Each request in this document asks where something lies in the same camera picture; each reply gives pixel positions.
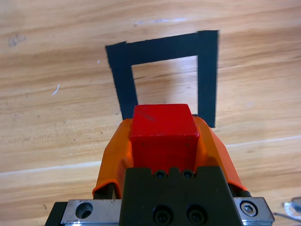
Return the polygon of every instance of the screw head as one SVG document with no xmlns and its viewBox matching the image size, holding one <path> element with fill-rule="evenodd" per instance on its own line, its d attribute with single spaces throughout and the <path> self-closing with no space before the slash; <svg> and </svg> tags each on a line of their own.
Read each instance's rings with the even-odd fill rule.
<svg viewBox="0 0 301 226">
<path fill-rule="evenodd" d="M 254 204 L 251 204 L 249 202 L 242 202 L 240 204 L 240 208 L 241 211 L 249 217 L 255 217 L 257 215 L 257 208 L 254 206 Z"/>
</svg>

